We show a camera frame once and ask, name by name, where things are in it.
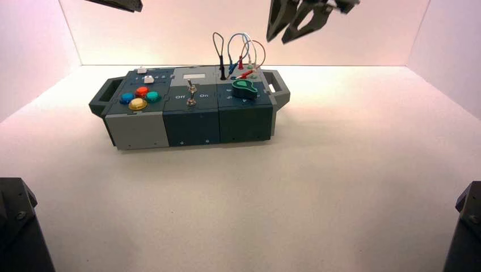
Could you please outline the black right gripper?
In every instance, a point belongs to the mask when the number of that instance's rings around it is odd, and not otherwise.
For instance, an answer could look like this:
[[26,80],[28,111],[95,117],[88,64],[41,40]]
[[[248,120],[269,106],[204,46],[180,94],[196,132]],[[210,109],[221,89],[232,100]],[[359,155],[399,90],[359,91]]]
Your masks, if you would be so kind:
[[[360,1],[356,0],[271,0],[269,19],[266,32],[267,42],[272,41],[287,25],[282,36],[282,43],[286,44],[324,27],[333,10],[347,14]],[[312,18],[304,26],[299,27],[304,18],[310,13]]]

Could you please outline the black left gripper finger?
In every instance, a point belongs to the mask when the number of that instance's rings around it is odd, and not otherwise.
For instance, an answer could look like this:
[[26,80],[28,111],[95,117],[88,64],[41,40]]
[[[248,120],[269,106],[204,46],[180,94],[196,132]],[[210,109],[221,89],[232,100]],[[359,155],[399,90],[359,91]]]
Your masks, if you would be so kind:
[[143,3],[141,0],[87,0],[88,2],[97,3],[103,6],[128,12],[141,12]]

